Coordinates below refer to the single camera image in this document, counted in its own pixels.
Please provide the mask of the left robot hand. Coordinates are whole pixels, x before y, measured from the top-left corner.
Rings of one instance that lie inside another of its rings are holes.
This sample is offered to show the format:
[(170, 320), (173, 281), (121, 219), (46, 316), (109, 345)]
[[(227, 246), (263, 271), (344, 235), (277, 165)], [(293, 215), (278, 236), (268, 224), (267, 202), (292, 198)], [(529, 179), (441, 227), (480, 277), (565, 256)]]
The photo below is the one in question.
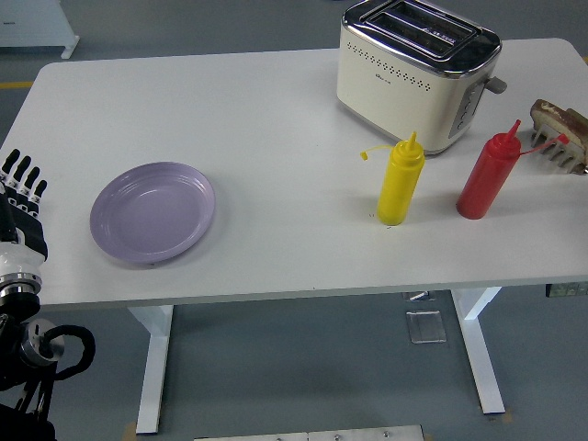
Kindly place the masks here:
[(48, 247), (39, 219), (47, 181), (28, 155), (15, 149), (1, 164), (1, 275), (31, 274), (38, 280)]

